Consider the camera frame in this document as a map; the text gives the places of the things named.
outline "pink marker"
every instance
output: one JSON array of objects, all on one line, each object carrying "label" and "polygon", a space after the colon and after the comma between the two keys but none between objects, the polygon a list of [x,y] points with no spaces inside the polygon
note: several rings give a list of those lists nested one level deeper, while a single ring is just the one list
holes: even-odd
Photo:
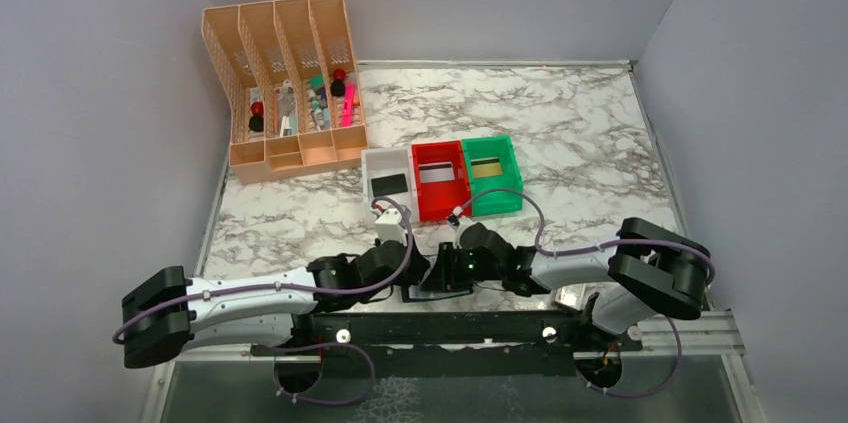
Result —
[{"label": "pink marker", "polygon": [[353,94],[356,93],[356,84],[345,85],[345,106],[342,112],[342,128],[353,124]]}]

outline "marble tabletop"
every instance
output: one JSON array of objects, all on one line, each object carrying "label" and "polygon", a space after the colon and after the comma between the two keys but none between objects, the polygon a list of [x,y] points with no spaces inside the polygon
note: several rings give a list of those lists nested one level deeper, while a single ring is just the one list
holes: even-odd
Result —
[{"label": "marble tabletop", "polygon": [[[663,176],[624,67],[360,69],[372,148],[509,135],[525,192],[548,220],[556,248],[611,236],[639,216],[674,229]],[[343,170],[242,185],[228,174],[202,276],[236,279],[300,266],[320,256],[362,253],[374,217],[361,171]],[[532,245],[532,207],[482,219],[513,245]],[[422,253],[452,241],[444,224],[414,225]],[[393,298],[356,311],[536,309],[547,298],[477,290],[430,303]]]}]

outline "black ball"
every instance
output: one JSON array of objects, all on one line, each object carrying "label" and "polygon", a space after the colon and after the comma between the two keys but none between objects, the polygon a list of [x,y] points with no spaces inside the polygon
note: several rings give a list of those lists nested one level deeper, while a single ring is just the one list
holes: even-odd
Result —
[{"label": "black ball", "polygon": [[250,128],[250,131],[261,133],[265,129],[265,120],[259,115],[253,115],[250,117],[250,121],[247,122],[247,127]]},{"label": "black ball", "polygon": [[344,81],[336,80],[330,85],[330,94],[335,97],[344,96]]}]

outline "green plastic bin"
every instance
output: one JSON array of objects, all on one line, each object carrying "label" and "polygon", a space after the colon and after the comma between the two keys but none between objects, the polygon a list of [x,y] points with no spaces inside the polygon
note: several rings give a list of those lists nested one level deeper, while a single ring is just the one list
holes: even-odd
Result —
[{"label": "green plastic bin", "polygon": [[[515,161],[515,150],[508,136],[468,138],[462,140],[465,165],[471,180],[471,196],[489,188],[505,187],[524,191],[521,172]],[[471,204],[473,216],[509,213],[522,208],[524,200],[512,193],[494,192]]]}]

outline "wooden organizer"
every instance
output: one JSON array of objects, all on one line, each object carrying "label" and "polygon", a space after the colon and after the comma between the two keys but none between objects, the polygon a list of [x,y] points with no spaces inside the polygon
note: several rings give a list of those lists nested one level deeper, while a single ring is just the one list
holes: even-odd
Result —
[{"label": "wooden organizer", "polygon": [[[344,0],[277,0],[203,11],[203,40],[230,102],[230,168],[244,184],[310,175],[360,165],[368,148],[362,104],[353,123],[341,128],[343,99],[329,95],[331,75],[343,69],[356,84]],[[306,97],[310,78],[321,75],[327,89],[331,128],[315,131]],[[277,136],[276,87],[294,88],[297,134]],[[248,129],[250,91],[258,88],[265,103],[264,133]]]}]

